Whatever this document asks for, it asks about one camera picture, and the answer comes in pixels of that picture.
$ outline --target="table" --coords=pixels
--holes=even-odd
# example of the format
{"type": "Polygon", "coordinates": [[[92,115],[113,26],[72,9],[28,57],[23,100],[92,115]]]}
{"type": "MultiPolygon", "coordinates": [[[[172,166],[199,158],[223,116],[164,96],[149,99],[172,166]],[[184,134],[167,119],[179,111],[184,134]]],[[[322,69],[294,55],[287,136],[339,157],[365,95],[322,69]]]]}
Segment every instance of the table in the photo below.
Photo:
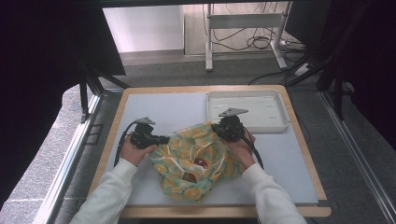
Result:
{"type": "MultiPolygon", "coordinates": [[[[152,94],[152,93],[178,93],[178,92],[210,92],[210,91],[254,91],[263,89],[273,89],[281,93],[285,107],[290,117],[290,123],[296,134],[298,144],[302,151],[309,175],[313,181],[314,188],[318,195],[318,204],[298,205],[298,209],[304,217],[327,217],[331,213],[331,208],[327,203],[327,197],[320,183],[315,164],[312,161],[308,147],[297,118],[293,112],[289,96],[284,87],[278,85],[260,86],[201,86],[201,87],[162,87],[162,88],[131,88],[125,90],[122,95],[119,108],[114,118],[105,149],[92,181],[90,193],[97,187],[100,177],[103,175],[110,155],[111,148],[115,141],[116,133],[120,126],[120,120],[125,109],[125,103],[130,94],[152,94]]],[[[127,205],[121,213],[122,217],[257,217],[254,206],[131,206],[127,205]]]]}

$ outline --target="person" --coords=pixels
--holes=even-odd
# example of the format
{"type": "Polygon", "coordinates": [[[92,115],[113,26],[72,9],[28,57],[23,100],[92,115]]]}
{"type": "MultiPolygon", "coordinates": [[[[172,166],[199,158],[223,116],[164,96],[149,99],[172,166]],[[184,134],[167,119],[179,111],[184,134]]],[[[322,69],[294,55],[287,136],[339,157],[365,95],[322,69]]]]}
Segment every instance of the person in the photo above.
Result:
{"type": "MultiPolygon", "coordinates": [[[[71,224],[118,222],[120,212],[130,198],[133,189],[131,181],[137,165],[146,154],[156,149],[156,146],[138,149],[131,144],[130,136],[124,140],[119,163],[102,176],[98,187],[73,216],[71,224]]],[[[246,137],[254,143],[252,134],[246,133],[246,137]]],[[[306,223],[289,194],[254,161],[250,148],[243,140],[223,143],[246,169],[242,178],[251,187],[250,194],[255,199],[262,224],[306,223]]]]}

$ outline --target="white wall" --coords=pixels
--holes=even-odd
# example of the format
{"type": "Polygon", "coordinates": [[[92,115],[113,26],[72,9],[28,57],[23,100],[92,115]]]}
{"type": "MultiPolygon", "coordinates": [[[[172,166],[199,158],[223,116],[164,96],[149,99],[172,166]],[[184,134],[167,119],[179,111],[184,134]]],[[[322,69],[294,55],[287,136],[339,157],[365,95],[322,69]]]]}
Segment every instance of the white wall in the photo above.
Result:
{"type": "Polygon", "coordinates": [[[183,49],[183,8],[113,7],[103,9],[119,53],[183,49]]]}

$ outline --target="floral cloth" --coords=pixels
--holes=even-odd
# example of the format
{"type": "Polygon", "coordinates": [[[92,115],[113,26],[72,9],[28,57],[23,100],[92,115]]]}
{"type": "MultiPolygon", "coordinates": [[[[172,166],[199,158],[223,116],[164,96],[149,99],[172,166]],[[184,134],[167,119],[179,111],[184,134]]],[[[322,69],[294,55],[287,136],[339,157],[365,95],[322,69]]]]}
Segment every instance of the floral cloth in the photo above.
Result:
{"type": "Polygon", "coordinates": [[[168,145],[160,145],[150,154],[166,195],[201,202],[217,184],[243,173],[244,168],[211,124],[200,123],[173,133],[168,145]]]}

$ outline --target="white tray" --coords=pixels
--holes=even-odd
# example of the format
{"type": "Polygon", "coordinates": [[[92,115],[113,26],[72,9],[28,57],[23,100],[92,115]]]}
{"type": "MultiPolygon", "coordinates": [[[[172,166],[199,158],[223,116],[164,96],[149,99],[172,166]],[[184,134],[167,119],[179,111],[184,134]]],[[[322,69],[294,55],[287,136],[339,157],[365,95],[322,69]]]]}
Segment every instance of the white tray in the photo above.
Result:
{"type": "Polygon", "coordinates": [[[211,91],[207,94],[210,121],[219,123],[219,114],[229,108],[248,110],[238,117],[252,133],[282,133],[290,124],[282,96],[276,90],[211,91]]]}

